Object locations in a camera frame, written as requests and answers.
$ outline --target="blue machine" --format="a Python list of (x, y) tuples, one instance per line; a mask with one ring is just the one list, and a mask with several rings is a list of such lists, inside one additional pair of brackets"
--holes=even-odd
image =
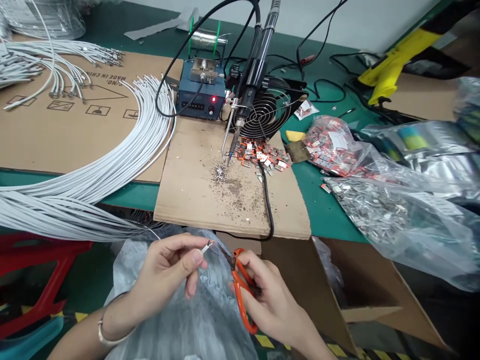
[(178, 111), (183, 109), (195, 96), (204, 82), (200, 93), (193, 102), (181, 112), (182, 116), (217, 120), (225, 101), (224, 69), (219, 61), (193, 58), (183, 63), (180, 84), (178, 86)]

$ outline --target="red stool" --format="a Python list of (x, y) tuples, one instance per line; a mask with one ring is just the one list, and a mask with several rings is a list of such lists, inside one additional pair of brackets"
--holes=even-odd
[[(13, 247), (27, 240), (43, 240), (32, 246)], [(0, 325), (0, 339), (20, 331), (40, 319), (61, 312), (67, 300), (54, 303), (55, 296), (78, 254), (92, 248), (91, 241), (68, 241), (47, 238), (28, 232), (0, 235), (0, 276), (29, 266), (57, 261), (55, 270), (34, 307), (22, 316)]]

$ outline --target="hand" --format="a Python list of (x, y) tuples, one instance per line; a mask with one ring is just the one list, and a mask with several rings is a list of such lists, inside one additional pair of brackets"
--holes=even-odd
[(121, 339), (136, 325), (157, 314), (184, 279), (185, 296), (193, 297), (199, 282), (197, 269), (208, 266), (199, 248), (208, 243), (209, 239), (187, 232), (154, 241), (130, 292), (107, 308), (102, 326), (105, 338)]
[(260, 297), (254, 298), (241, 288), (246, 311), (258, 328), (275, 340), (294, 347), (308, 359), (335, 359), (307, 312), (290, 293), (278, 267), (261, 260), (250, 250), (242, 252), (238, 260), (261, 289)]

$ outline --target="yellow black hazard tape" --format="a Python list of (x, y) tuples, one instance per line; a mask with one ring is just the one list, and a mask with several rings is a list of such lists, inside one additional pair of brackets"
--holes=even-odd
[[(251, 335), (250, 336), (254, 344), (259, 344), (263, 348), (276, 349), (276, 350), (291, 350), (292, 348), (289, 345), (282, 344), (281, 342), (272, 339), (266, 335)], [(331, 352), (339, 359), (355, 359), (357, 358), (354, 355), (336, 343), (331, 341), (326, 341), (326, 345), (329, 347)], [(408, 355), (399, 353), (399, 352), (386, 352), (381, 350), (371, 350), (371, 349), (358, 349), (360, 358), (362, 360), (428, 360), (424, 357), (410, 357)]]
[[(21, 312), (23, 314), (28, 313), (32, 309), (31, 306), (22, 306)], [(63, 310), (59, 313), (50, 315), (52, 318), (63, 317), (67, 324), (75, 325), (76, 323), (85, 319), (89, 314), (83, 312), (75, 312), (72, 310)], [(262, 348), (267, 349), (276, 349), (276, 350), (287, 350), (290, 351), (292, 348), (289, 345), (278, 342), (277, 340), (266, 336), (266, 335), (251, 335), (251, 340), (254, 344), (260, 345)], [(331, 352), (339, 359), (354, 359), (356, 356), (351, 355), (351, 353), (338, 344), (333, 343), (329, 340), (325, 341), (326, 345), (329, 347)], [(424, 357), (411, 357), (399, 352), (386, 352), (381, 350), (371, 350), (371, 349), (358, 349), (360, 354), (360, 359), (362, 360), (429, 360)]]

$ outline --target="black fan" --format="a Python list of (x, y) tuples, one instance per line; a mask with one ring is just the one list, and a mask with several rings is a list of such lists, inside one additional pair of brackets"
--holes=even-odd
[(251, 139), (271, 139), (307, 99), (306, 83), (269, 76), (268, 88), (253, 100), (253, 111), (240, 135)]

